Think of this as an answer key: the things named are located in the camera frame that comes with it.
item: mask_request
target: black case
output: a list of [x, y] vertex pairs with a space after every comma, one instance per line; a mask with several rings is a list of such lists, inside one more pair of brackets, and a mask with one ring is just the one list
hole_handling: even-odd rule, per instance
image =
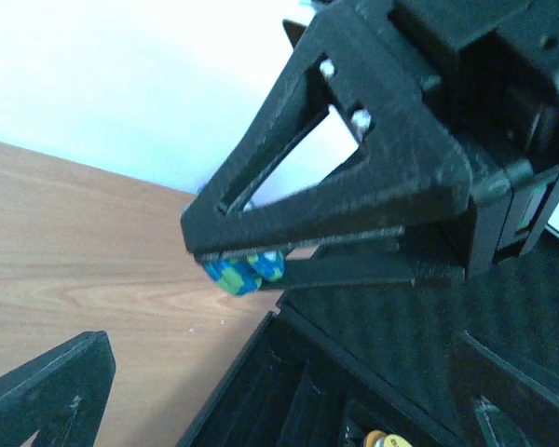
[[[315, 256], [332, 250], [321, 247]], [[465, 413], [472, 406], [455, 402], [469, 397], [452, 389], [459, 394], [474, 387], [478, 399], [486, 393], [481, 387], [501, 377], [485, 379], [478, 370], [474, 377], [471, 365], [459, 364], [464, 359], [449, 364], [461, 332], [495, 352], [506, 347], [527, 359], [519, 369], [532, 365], [532, 377], [538, 364], [559, 380], [559, 241], [548, 234], [532, 253], [453, 289], [289, 291], [278, 306], [279, 314], [262, 321], [179, 446], [357, 445], [348, 439], [372, 429], [398, 433], [416, 447], [468, 445], [474, 435], [460, 421], [472, 416], [457, 414], [456, 405]], [[513, 364], [501, 357], [502, 364]], [[456, 367], [466, 368], [466, 376], [451, 375]], [[460, 377], [467, 383], [455, 383]], [[489, 392], [497, 399], [494, 389]], [[502, 390], [503, 413], [513, 408], [517, 393], [519, 386]], [[534, 408], [522, 411], [534, 415]], [[538, 434], [548, 428], [521, 429]], [[533, 445], [518, 442], [513, 445]]]

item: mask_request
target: black plastic part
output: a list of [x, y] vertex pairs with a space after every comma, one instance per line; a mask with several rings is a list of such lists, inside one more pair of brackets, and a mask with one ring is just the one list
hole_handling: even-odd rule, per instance
[[[289, 262], [264, 289], [446, 286], [456, 281], [427, 274], [443, 271], [430, 265], [442, 253], [456, 259], [452, 278], [471, 278], [534, 248], [559, 202], [559, 0], [343, 0], [307, 28], [284, 28], [292, 57], [182, 218], [198, 262], [380, 237], [405, 244], [404, 232], [437, 223], [445, 238], [412, 253], [424, 277], [408, 269], [410, 253], [379, 252]], [[327, 78], [324, 60], [335, 68]], [[355, 135], [353, 112], [370, 113], [355, 162], [243, 211], [329, 104]]]
[[492, 415], [481, 421], [484, 402], [495, 407], [491, 411], [504, 413], [537, 445], [559, 445], [559, 377], [505, 351], [499, 348], [496, 354], [468, 333], [454, 341], [450, 384], [470, 445], [488, 447], [498, 438], [496, 426], [488, 420]]
[[0, 447], [90, 447], [116, 364], [105, 332], [83, 332], [0, 377]]
[[[324, 59], [336, 67], [326, 82], [319, 72]], [[370, 113], [373, 125], [361, 139], [365, 159], [316, 187], [243, 212], [330, 103], [349, 126], [358, 109]], [[457, 216], [468, 206], [470, 182], [462, 147], [424, 104], [414, 77], [338, 2], [312, 21], [246, 135], [184, 213], [185, 243], [200, 262], [210, 262], [393, 236], [403, 225]]]
[[462, 445], [288, 309], [267, 316], [177, 445], [337, 446], [349, 419], [415, 445]]
[[[314, 256], [343, 249], [324, 247]], [[559, 241], [550, 235], [518, 262], [457, 287], [310, 288], [286, 292], [279, 306], [179, 446], [230, 445], [230, 436], [251, 445], [251, 432], [261, 446], [343, 446], [348, 433], [372, 429], [399, 433], [413, 445], [482, 446], [467, 425], [474, 415], [469, 393], [496, 402], [518, 433], [532, 438], [539, 428], [550, 440], [542, 445], [559, 445], [559, 432], [547, 424], [527, 427], [534, 418], [517, 413], [539, 405], [522, 391], [535, 381], [555, 405], [538, 408], [559, 414]], [[465, 331], [511, 352], [476, 353], [465, 336], [460, 344]], [[503, 398], [521, 405], [508, 411]]]

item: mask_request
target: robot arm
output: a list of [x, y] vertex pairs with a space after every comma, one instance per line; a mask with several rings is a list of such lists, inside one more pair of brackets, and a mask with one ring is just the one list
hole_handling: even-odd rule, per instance
[[[198, 262], [337, 245], [263, 288], [443, 285], [534, 247], [559, 201], [559, 0], [338, 0], [284, 25], [293, 55], [182, 217]], [[330, 105], [356, 153], [245, 210]]]

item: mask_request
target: yellow object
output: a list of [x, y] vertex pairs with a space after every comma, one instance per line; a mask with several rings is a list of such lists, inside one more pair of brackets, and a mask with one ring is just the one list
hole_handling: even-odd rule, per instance
[[412, 447], [412, 444], [398, 435], [387, 435], [375, 447]]
[[363, 447], [375, 447], [376, 444], [380, 440], [385, 438], [387, 435], [388, 435], [387, 433], [383, 433], [382, 431], [373, 430], [371, 433], [366, 435], [366, 437], [364, 438], [364, 443], [362, 444], [362, 446]]

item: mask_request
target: white wall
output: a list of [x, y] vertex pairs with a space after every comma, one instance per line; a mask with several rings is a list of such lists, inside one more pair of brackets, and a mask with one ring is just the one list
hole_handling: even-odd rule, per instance
[[[0, 141], [195, 192], [289, 58], [281, 19], [292, 5], [2, 1]], [[353, 150], [341, 130], [348, 148], [318, 136], [317, 152], [294, 152], [262, 198], [336, 166]]]

